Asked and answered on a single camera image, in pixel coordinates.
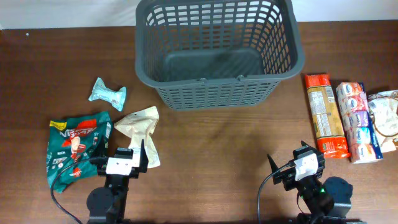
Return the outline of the orange cracker package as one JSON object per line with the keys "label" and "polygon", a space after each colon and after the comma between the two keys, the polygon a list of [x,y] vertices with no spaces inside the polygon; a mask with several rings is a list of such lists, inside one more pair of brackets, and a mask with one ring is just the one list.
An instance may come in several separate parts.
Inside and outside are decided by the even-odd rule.
{"label": "orange cracker package", "polygon": [[336,98],[328,74],[304,76],[318,150],[326,158],[350,157]]}

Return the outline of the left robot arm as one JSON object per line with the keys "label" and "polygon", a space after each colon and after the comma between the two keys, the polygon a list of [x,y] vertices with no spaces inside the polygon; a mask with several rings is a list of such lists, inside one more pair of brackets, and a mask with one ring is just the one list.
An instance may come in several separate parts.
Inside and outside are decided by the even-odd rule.
{"label": "left robot arm", "polygon": [[105,177],[105,183],[92,190],[86,200],[88,223],[131,223],[124,217],[129,181],[146,173],[149,165],[144,140],[131,149],[119,147],[113,157],[99,157],[93,164],[97,165],[98,175]]}

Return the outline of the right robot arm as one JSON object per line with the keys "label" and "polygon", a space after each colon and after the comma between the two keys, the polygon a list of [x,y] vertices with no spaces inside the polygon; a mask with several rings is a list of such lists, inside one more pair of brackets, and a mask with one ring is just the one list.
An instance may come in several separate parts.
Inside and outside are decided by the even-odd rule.
{"label": "right robot arm", "polygon": [[302,199],[309,209],[300,212],[296,222],[304,224],[355,224],[358,219],[347,218],[351,210],[353,186],[341,177],[329,177],[321,182],[325,169],[324,154],[304,141],[293,151],[293,159],[278,166],[271,155],[267,156],[271,173],[262,181],[257,193],[257,219],[261,219],[261,192],[268,180],[282,183],[285,191],[297,190],[296,199]]}

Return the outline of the white brown snack bag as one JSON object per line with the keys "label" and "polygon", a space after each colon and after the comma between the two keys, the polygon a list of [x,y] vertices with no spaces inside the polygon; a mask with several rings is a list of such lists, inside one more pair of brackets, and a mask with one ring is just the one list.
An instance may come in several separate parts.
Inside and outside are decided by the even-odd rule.
{"label": "white brown snack bag", "polygon": [[381,152],[397,150],[397,90],[368,96],[368,105]]}

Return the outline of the green snack bag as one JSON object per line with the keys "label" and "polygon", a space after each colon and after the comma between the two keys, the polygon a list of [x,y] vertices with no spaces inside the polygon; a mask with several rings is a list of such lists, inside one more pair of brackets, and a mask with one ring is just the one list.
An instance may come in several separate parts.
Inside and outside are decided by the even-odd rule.
{"label": "green snack bag", "polygon": [[47,146],[47,180],[61,193],[71,183],[97,175],[97,166],[88,162],[93,157],[100,136],[109,141],[113,122],[107,111],[51,120]]}

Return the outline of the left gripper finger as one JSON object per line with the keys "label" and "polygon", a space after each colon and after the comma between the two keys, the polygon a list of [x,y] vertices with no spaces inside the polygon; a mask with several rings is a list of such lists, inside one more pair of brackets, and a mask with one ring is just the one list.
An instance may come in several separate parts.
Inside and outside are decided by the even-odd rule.
{"label": "left gripper finger", "polygon": [[108,149],[108,139],[104,136],[100,136],[96,143],[95,150],[93,151],[93,157],[104,157]]}
{"label": "left gripper finger", "polygon": [[148,169],[148,156],[146,154],[144,140],[141,141],[141,151],[140,151],[140,163],[139,163],[139,172],[146,173]]}

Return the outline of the beige paper pouch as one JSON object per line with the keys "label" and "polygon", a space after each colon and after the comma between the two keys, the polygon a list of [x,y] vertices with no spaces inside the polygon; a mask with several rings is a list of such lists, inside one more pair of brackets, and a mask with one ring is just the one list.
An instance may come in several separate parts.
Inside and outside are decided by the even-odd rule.
{"label": "beige paper pouch", "polygon": [[159,112],[156,106],[136,111],[120,119],[114,127],[120,133],[131,139],[128,148],[140,147],[144,141],[144,147],[148,156],[148,168],[160,166],[160,159],[152,134],[159,121]]}

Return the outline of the teal small snack packet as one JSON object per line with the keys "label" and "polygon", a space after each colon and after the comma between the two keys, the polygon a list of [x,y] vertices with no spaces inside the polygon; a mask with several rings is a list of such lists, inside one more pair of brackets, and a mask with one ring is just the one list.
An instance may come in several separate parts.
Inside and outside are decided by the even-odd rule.
{"label": "teal small snack packet", "polygon": [[104,100],[110,103],[115,109],[122,112],[124,108],[124,102],[126,100],[127,88],[124,86],[118,91],[107,88],[104,81],[98,77],[95,81],[89,101]]}

